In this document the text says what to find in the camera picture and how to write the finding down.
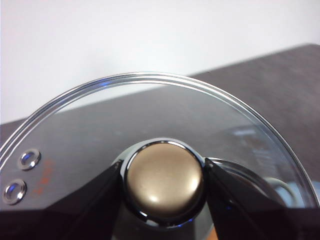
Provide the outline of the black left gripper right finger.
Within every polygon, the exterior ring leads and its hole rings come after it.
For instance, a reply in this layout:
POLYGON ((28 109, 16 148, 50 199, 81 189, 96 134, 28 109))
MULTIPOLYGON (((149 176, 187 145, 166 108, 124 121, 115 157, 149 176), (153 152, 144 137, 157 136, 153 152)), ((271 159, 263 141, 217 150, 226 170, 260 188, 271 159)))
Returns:
POLYGON ((289 208, 204 160, 207 204, 220 240, 318 240, 319 208, 289 208))

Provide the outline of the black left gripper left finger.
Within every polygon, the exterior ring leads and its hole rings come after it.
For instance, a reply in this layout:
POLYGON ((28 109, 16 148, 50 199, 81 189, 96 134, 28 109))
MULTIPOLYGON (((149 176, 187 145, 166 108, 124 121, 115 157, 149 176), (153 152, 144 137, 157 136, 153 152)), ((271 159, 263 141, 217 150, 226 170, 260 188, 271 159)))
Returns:
POLYGON ((109 240, 122 201, 122 162, 44 209, 4 211, 2 240, 109 240))

